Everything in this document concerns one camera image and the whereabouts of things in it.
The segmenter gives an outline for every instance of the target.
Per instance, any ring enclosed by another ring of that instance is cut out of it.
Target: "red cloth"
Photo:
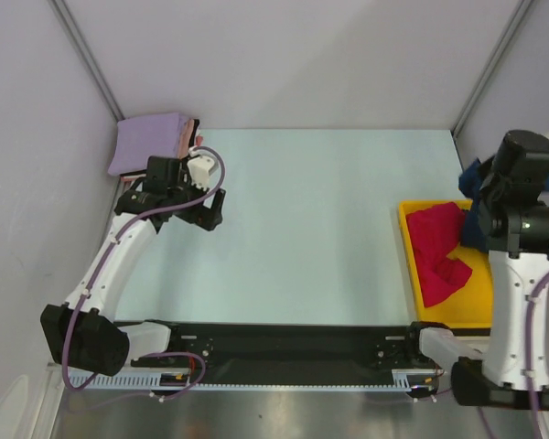
[[[462,288],[472,269],[447,255],[459,244],[466,214],[456,203],[406,216],[425,307],[438,305]]]

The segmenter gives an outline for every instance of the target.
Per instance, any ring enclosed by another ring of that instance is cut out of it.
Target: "blue cloth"
[[[479,207],[479,189],[482,186],[482,177],[479,174],[481,162],[476,159],[472,164],[461,173],[457,188],[466,198],[472,199],[472,206],[466,215],[464,227],[461,230],[461,245],[478,249],[483,253],[488,253],[486,247],[486,237],[479,228],[478,207]],[[545,180],[544,192],[549,192],[549,177]]]

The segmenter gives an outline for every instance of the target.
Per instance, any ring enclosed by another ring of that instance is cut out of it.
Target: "table surface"
[[[223,223],[173,219],[118,320],[407,325],[405,199],[460,198],[448,131],[205,130],[226,163]]]

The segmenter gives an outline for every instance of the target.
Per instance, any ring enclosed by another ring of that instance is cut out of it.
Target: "folded cloth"
[[[471,249],[478,249],[483,253],[488,253],[488,248],[486,246],[486,237],[479,227],[479,189],[482,186],[482,181],[490,171],[493,158],[494,156],[484,163],[481,163],[478,159],[474,160],[459,176],[457,183],[459,191],[466,198],[472,199],[472,206],[469,209],[468,215],[466,215],[464,227],[461,231],[461,245]],[[543,191],[549,192],[549,177],[545,180]]]
[[[118,139],[108,174],[119,176],[146,169],[148,157],[178,157],[178,149],[186,125],[192,121],[185,145],[192,142],[195,122],[178,112],[132,117],[118,123]]]
[[[465,217],[456,203],[439,204],[406,216],[426,308],[446,300],[472,275],[471,268],[462,261],[447,258],[459,244]]]

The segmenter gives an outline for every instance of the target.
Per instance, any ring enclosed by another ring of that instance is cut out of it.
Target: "folded purple towel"
[[[178,112],[137,116],[118,123],[111,176],[146,169],[148,157],[177,157],[179,136],[190,118]]]

